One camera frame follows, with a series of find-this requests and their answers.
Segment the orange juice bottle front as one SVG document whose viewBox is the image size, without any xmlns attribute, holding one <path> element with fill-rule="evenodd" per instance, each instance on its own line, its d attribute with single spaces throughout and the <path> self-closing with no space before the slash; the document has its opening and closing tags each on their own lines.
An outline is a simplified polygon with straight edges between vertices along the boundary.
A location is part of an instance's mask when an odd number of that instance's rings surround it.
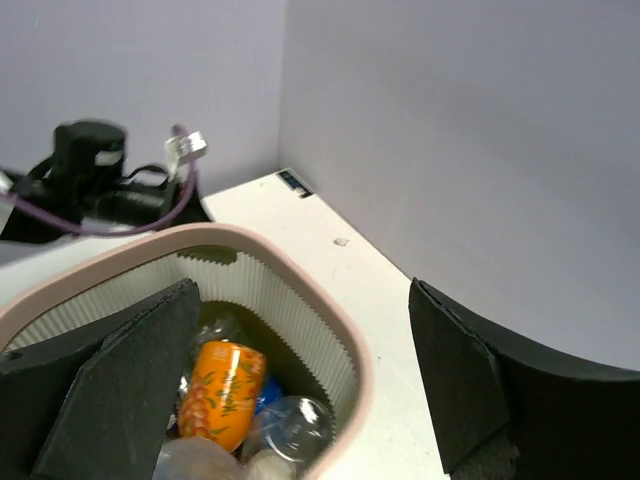
<svg viewBox="0 0 640 480">
<path fill-rule="evenodd" d="M 250 347 L 205 343 L 178 412 L 179 435 L 203 437 L 235 451 L 249 431 L 266 369 L 266 357 Z"/>
</svg>

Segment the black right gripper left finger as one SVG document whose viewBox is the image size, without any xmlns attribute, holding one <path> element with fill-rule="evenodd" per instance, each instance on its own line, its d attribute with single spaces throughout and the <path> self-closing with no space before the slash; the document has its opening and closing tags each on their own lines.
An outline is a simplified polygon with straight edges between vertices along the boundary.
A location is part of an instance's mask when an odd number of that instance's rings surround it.
<svg viewBox="0 0 640 480">
<path fill-rule="evenodd" d="M 2 354 L 2 478 L 151 478 L 199 309 L 184 279 Z"/>
</svg>

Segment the blue label bottle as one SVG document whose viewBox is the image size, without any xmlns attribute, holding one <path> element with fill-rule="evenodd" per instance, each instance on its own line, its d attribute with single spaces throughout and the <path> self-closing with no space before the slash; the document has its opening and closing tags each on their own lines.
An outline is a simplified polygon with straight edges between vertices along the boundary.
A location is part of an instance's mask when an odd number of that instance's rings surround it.
<svg viewBox="0 0 640 480">
<path fill-rule="evenodd" d="M 283 397 L 283 390 L 279 381 L 267 375 L 256 400 L 254 415 L 258 415 L 265 407 Z"/>
</svg>

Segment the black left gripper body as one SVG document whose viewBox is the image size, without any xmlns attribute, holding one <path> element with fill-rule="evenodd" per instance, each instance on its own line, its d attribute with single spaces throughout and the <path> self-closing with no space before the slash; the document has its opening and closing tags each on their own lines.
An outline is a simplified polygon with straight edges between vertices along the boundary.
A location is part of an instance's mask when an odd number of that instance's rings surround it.
<svg viewBox="0 0 640 480">
<path fill-rule="evenodd" d="M 107 236 L 85 220 L 120 225 L 116 236 L 207 222 L 197 162 L 170 178 L 167 163 L 124 170 L 127 133 L 83 119 L 58 125 L 53 151 L 26 173 L 1 171 L 1 239 L 44 245 L 65 236 Z"/>
</svg>

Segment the clear plastic bottle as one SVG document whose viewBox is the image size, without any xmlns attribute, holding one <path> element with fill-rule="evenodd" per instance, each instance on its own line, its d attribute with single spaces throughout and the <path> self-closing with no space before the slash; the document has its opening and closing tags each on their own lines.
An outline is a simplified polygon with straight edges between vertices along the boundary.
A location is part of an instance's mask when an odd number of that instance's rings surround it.
<svg viewBox="0 0 640 480">
<path fill-rule="evenodd" d="M 309 465 L 334 437 L 334 419 L 321 402 L 305 396 L 286 396 L 265 406 L 254 418 L 245 451 L 273 450 L 285 460 Z"/>
</svg>

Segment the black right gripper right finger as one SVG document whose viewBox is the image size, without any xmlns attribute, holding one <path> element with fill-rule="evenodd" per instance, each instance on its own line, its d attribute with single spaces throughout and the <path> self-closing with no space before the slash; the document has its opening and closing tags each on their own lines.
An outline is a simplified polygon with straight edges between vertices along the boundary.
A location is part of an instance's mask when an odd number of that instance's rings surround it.
<svg viewBox="0 0 640 480">
<path fill-rule="evenodd" d="M 409 315 L 452 479 L 635 479 L 639 374 L 552 349 L 413 280 Z"/>
</svg>

